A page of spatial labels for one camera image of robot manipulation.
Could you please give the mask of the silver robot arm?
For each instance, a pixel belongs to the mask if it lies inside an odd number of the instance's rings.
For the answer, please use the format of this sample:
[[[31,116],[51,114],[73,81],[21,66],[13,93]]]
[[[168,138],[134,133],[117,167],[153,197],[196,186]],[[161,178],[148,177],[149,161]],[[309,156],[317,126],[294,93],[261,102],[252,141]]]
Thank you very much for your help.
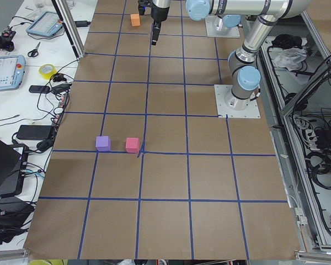
[[[254,15],[256,20],[241,47],[228,58],[233,86],[224,96],[226,105],[236,111],[245,110],[252,93],[258,88],[260,72],[254,67],[258,51],[280,18],[291,18],[304,12],[310,1],[186,1],[189,17],[194,21],[209,15]]]

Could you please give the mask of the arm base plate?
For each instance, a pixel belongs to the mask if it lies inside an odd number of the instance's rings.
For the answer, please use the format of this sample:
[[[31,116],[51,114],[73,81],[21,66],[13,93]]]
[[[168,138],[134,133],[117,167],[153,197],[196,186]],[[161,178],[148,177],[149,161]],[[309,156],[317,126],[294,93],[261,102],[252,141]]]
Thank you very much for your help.
[[[214,85],[217,116],[233,119],[260,119],[260,112],[254,93],[249,99],[238,99],[232,94],[232,85]]]
[[[212,38],[240,38],[238,26],[240,15],[208,16],[205,18],[206,32]]]

